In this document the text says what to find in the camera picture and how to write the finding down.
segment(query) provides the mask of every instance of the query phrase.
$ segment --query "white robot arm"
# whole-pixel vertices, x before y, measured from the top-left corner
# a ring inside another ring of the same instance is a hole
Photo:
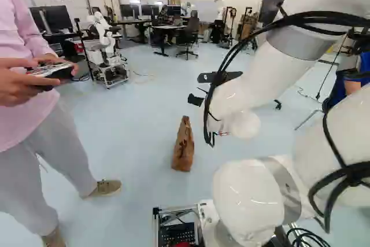
[[[285,0],[283,9],[288,15],[334,11],[366,17],[370,3]],[[206,122],[208,131],[241,138],[255,136],[260,121],[251,110],[279,97],[341,38],[333,34],[350,28],[340,24],[310,26],[330,32],[322,34],[297,25],[269,31],[250,70],[214,90],[205,111],[205,119],[208,112],[212,115]],[[216,172],[214,204],[236,246],[261,246],[276,226],[317,215],[325,216],[328,229],[337,199],[354,207],[370,204],[370,165],[365,162],[370,161],[366,136],[369,110],[370,86],[347,97],[298,138],[293,159],[275,156],[234,161]]]
[[[107,56],[110,57],[114,55],[116,40],[112,37],[113,32],[110,31],[112,26],[106,22],[100,12],[95,12],[93,16],[88,16],[87,21],[97,29],[100,44],[104,47],[103,49]]]

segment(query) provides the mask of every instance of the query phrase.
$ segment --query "white floor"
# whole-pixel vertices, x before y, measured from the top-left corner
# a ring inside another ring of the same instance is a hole
[[[80,138],[98,178],[118,178],[123,191],[109,198],[82,201],[73,187],[48,165],[42,169],[47,202],[57,208],[62,232],[70,247],[139,246],[151,247],[151,210],[157,206],[187,205],[211,198],[214,171],[230,160],[291,154],[294,127],[320,107],[316,101],[297,93],[315,96],[329,65],[317,64],[275,103],[258,109],[262,129],[246,142],[232,137],[217,138],[216,147],[205,144],[201,111],[187,103],[189,93],[202,96],[196,89],[201,72],[215,71],[227,50],[200,44],[199,59],[161,57],[148,45],[124,50],[133,71],[152,77],[133,75],[131,80],[111,90],[91,81],[61,87],[61,98],[75,117]],[[245,71],[251,56],[241,53],[230,70]],[[334,71],[322,92],[323,100],[331,91]],[[190,116],[195,138],[192,171],[184,174],[170,168],[173,144],[180,119]],[[315,223],[304,226],[321,232]],[[369,245],[366,231],[370,211],[338,209],[333,215],[333,233],[326,237],[332,246]],[[0,246],[41,246],[10,216],[0,215]]]

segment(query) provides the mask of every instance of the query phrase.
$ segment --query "cardboard box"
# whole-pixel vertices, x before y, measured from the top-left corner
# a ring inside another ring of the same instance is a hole
[[[181,0],[169,0],[170,5],[181,5]]]
[[[206,31],[209,28],[208,23],[200,23],[199,24],[199,35],[203,35],[204,31]]]

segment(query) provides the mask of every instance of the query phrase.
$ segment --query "tan sneaker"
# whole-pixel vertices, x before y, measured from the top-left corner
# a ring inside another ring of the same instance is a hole
[[[41,237],[44,247],[65,247],[64,240],[57,227],[51,234]]]
[[[89,197],[99,197],[99,196],[109,196],[121,189],[122,183],[119,180],[102,180],[98,182],[97,188],[91,194],[85,198]]]

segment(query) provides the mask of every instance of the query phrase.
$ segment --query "computer monitor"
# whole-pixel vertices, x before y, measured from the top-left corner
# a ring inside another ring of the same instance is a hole
[[[58,33],[63,29],[71,30],[73,28],[71,18],[69,17],[69,13],[65,5],[32,7],[30,8],[30,11],[40,31],[44,31],[46,29],[40,15],[40,10],[43,11],[45,19],[53,33]]]
[[[37,28],[40,32],[43,32],[46,30],[44,22],[42,21],[40,10],[42,10],[41,7],[31,7],[29,9],[31,11],[31,15],[34,18],[34,21],[36,23]]]
[[[181,6],[179,5],[168,5],[167,15],[181,15]]]
[[[160,7],[157,5],[152,5],[151,6],[153,10],[153,16],[159,16],[160,15]]]
[[[133,17],[134,11],[129,4],[123,4],[121,5],[121,14],[123,17]]]
[[[264,26],[272,23],[279,11],[278,4],[283,3],[283,1],[284,0],[263,0],[258,21],[263,23]]]
[[[141,5],[141,14],[143,16],[151,16],[151,5]]]
[[[136,4],[130,4],[130,7],[135,12],[135,18],[137,19],[140,16],[140,9],[139,6]]]

